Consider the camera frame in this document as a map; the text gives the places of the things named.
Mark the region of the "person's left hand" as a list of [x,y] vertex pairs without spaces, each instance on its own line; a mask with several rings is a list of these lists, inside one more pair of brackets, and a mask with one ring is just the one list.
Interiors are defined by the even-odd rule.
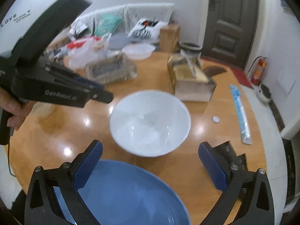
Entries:
[[35,101],[20,104],[7,91],[1,88],[1,107],[13,115],[8,119],[7,127],[13,127],[16,131],[19,130],[35,104]]

